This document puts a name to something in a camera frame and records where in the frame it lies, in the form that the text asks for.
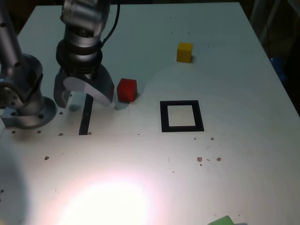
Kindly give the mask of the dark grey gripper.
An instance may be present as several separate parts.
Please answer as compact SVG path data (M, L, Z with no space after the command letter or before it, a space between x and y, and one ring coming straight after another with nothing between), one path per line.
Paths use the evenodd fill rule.
M58 107L67 107L71 91L86 93L101 105L109 106L113 101L114 83L102 64L91 67L61 66L53 90Z

